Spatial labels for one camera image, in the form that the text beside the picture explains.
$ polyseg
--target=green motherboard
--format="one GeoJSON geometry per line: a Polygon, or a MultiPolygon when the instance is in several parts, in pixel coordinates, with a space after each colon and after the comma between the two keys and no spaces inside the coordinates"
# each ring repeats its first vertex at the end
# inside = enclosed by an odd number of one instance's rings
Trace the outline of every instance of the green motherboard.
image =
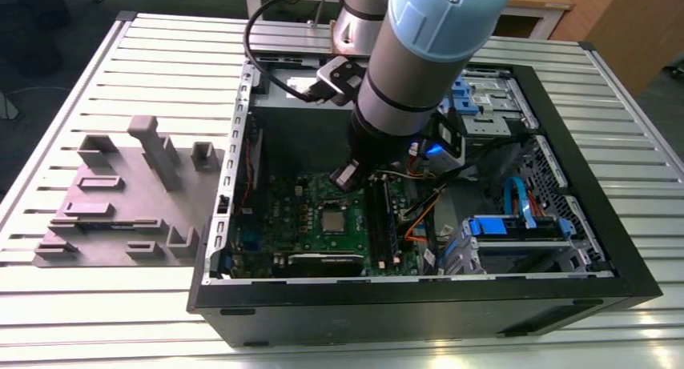
{"type": "MultiPolygon", "coordinates": [[[[389,210],[394,215],[409,206],[404,181],[388,178],[389,210]]],[[[366,217],[366,190],[344,193],[328,174],[270,177],[262,223],[240,229],[246,253],[237,261],[238,276],[266,278],[280,254],[358,255],[361,275],[417,275],[417,250],[404,250],[394,264],[373,261],[366,217]]]]}

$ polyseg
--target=floor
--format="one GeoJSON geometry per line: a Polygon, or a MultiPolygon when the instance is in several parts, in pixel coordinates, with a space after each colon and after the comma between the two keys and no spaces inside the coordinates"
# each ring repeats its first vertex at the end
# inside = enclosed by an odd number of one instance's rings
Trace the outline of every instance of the floor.
{"type": "MultiPolygon", "coordinates": [[[[35,145],[78,81],[83,68],[98,49],[121,10],[159,14],[186,14],[205,17],[246,18],[244,0],[66,0],[73,24],[51,32],[61,49],[65,65],[59,72],[43,78],[26,78],[0,59],[0,90],[6,93],[38,86],[57,89],[31,89],[10,97],[23,112],[18,122],[0,121],[0,198],[4,196],[35,145]]],[[[292,2],[266,15],[268,19],[305,22],[316,15],[316,2],[292,2]]],[[[340,8],[326,7],[322,21],[330,20],[340,8]]],[[[638,97],[662,134],[680,157],[684,157],[684,78],[674,80],[663,72],[638,97]]]]}

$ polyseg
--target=light blue robot joint cap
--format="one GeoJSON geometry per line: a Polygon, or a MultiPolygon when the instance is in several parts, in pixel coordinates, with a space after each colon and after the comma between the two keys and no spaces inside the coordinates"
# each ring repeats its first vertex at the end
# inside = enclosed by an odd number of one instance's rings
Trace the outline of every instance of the light blue robot joint cap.
{"type": "Polygon", "coordinates": [[[508,0],[389,0],[389,20],[404,46],[433,62],[469,58],[495,32],[508,0]]]}

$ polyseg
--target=blue connector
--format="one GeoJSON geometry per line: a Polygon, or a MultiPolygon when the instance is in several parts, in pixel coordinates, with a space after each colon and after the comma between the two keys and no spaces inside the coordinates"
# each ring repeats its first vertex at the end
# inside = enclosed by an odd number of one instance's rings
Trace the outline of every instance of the blue connector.
{"type": "MultiPolygon", "coordinates": [[[[463,115],[477,115],[480,113],[480,108],[473,103],[473,99],[471,97],[471,86],[463,81],[463,76],[459,76],[457,81],[453,83],[452,91],[457,113],[463,115]]],[[[448,96],[444,101],[444,106],[451,106],[448,96]]]]}

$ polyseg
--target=grey plastic block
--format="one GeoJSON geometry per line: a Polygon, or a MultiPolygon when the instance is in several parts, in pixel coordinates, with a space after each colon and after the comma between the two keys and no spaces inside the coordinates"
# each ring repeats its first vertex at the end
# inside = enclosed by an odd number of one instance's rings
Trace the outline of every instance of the grey plastic block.
{"type": "Polygon", "coordinates": [[[197,171],[218,171],[221,164],[217,157],[217,149],[211,142],[195,142],[193,144],[193,164],[197,171]]]}
{"type": "Polygon", "coordinates": [[[158,119],[151,115],[135,115],[129,125],[129,134],[135,137],[146,151],[146,160],[158,172],[159,180],[167,191],[182,188],[179,175],[175,172],[174,160],[158,135],[158,119]]]}
{"type": "Polygon", "coordinates": [[[105,154],[118,151],[109,135],[87,135],[77,150],[91,169],[110,169],[111,165],[105,154]]]}
{"type": "Polygon", "coordinates": [[[126,183],[118,175],[103,175],[81,178],[77,182],[77,186],[82,191],[118,191],[125,188],[126,183]]]}
{"type": "Polygon", "coordinates": [[[83,233],[82,228],[78,226],[74,219],[52,219],[47,228],[62,237],[81,235],[83,233]]]}
{"type": "Polygon", "coordinates": [[[66,215],[103,215],[111,216],[115,213],[115,207],[111,203],[69,203],[65,208],[66,215]]]}
{"type": "Polygon", "coordinates": [[[133,259],[163,259],[163,250],[154,241],[130,241],[126,253],[133,259]]]}
{"type": "Polygon", "coordinates": [[[43,259],[75,259],[78,249],[77,247],[66,242],[61,241],[58,243],[40,243],[35,248],[34,252],[43,259]]]}
{"type": "MultiPolygon", "coordinates": [[[[195,235],[205,231],[215,210],[221,173],[195,171],[191,149],[177,149],[175,152],[179,157],[175,171],[183,185],[183,189],[178,191],[166,190],[158,175],[147,165],[141,147],[122,147],[115,153],[103,152],[111,165],[110,169],[91,169],[89,165],[82,165],[74,185],[69,188],[65,203],[48,224],[51,231],[44,237],[47,244],[70,242],[78,248],[78,253],[73,253],[70,259],[43,258],[36,253],[36,266],[193,265],[190,257],[195,255],[195,244],[199,242],[199,236],[195,235]],[[78,204],[77,211],[74,207],[70,211],[70,203],[78,204]],[[103,203],[115,208],[107,215],[102,214],[107,211],[103,207],[97,211],[89,206],[97,204],[98,207],[103,203]],[[179,233],[182,241],[171,237],[169,246],[171,228],[179,233]],[[195,235],[186,238],[191,229],[195,235]],[[127,243],[134,241],[155,242],[161,254],[149,253],[146,255],[151,257],[134,259],[126,249],[127,243]]],[[[215,152],[221,164],[225,151],[215,149],[215,152]]]]}
{"type": "Polygon", "coordinates": [[[174,143],[171,142],[171,137],[169,137],[167,135],[162,135],[161,138],[163,149],[167,151],[169,157],[171,158],[171,163],[175,166],[178,166],[181,162],[179,152],[175,150],[174,143]]]}
{"type": "Polygon", "coordinates": [[[197,234],[195,228],[191,227],[187,238],[181,237],[179,231],[173,227],[167,237],[167,248],[178,259],[194,258],[197,248],[201,243],[201,236],[197,234]]]}
{"type": "Polygon", "coordinates": [[[137,219],[133,229],[145,235],[166,235],[169,224],[163,219],[137,219]]]}

